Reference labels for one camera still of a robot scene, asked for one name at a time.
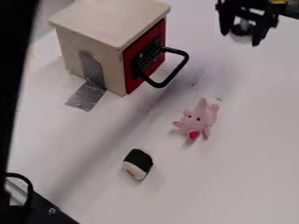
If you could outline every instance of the gray duct tape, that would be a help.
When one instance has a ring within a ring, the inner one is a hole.
[[[83,73],[87,82],[66,102],[67,106],[90,111],[105,94],[105,82],[101,64],[86,52],[80,54]]]

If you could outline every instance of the white table surface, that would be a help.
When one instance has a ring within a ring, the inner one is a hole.
[[[252,48],[220,35],[215,1],[165,2],[168,46],[191,55],[165,89],[71,108],[84,81],[65,70],[55,33],[32,47],[10,171],[84,224],[299,223],[299,22],[281,17]],[[172,122],[203,96],[223,99],[219,119],[208,141],[188,144]],[[138,147],[155,162],[140,183],[121,170]]]

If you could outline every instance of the pink toy pig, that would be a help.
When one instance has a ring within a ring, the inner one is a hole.
[[[208,104],[206,98],[202,98],[192,112],[188,109],[184,111],[182,122],[174,122],[173,125],[187,133],[191,140],[196,140],[201,133],[208,138],[218,110],[217,104]]]

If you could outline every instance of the black and white puck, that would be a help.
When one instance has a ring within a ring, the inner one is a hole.
[[[133,149],[123,160],[122,168],[133,179],[142,180],[148,175],[153,160],[142,150]]]

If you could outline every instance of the red object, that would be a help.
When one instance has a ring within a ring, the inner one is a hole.
[[[190,131],[188,133],[188,137],[193,141],[196,140],[199,136],[200,136],[200,131],[197,131],[197,130]]]
[[[137,78],[134,80],[133,71],[131,68],[131,61],[135,55],[137,55],[145,46],[151,43],[158,36],[161,36],[162,46],[165,46],[165,35],[166,35],[166,21],[162,19],[155,26],[153,26],[150,30],[144,33],[137,41],[135,41],[132,45],[128,46],[123,51],[123,65],[124,65],[124,73],[125,73],[125,81],[126,81],[126,90],[127,94],[132,93],[136,88],[138,88],[142,83],[142,78]],[[165,61],[165,54],[162,54],[155,62],[153,62],[149,68],[144,71],[144,73],[148,76],[153,74],[156,69]]]

